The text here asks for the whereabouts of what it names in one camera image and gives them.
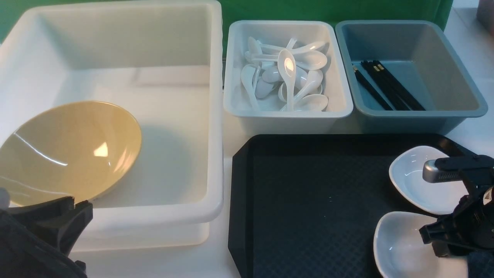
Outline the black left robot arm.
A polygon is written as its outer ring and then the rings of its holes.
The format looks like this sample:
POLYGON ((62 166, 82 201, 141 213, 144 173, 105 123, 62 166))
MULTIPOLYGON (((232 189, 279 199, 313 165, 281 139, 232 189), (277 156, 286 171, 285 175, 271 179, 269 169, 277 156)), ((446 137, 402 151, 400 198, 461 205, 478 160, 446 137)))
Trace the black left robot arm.
POLYGON ((0 274, 2 278, 86 278, 86 264, 69 258, 93 219, 93 204, 61 197, 10 207, 1 189, 0 274))

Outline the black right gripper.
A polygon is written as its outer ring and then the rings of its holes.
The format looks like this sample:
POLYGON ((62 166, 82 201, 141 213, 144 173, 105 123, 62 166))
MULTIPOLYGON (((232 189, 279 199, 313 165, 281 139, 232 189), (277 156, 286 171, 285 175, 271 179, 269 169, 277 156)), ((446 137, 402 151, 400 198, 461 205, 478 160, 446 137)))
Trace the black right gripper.
POLYGON ((493 200, 491 193, 465 195, 453 213, 424 225, 419 233, 437 257, 461 257, 472 252, 493 253, 493 200))

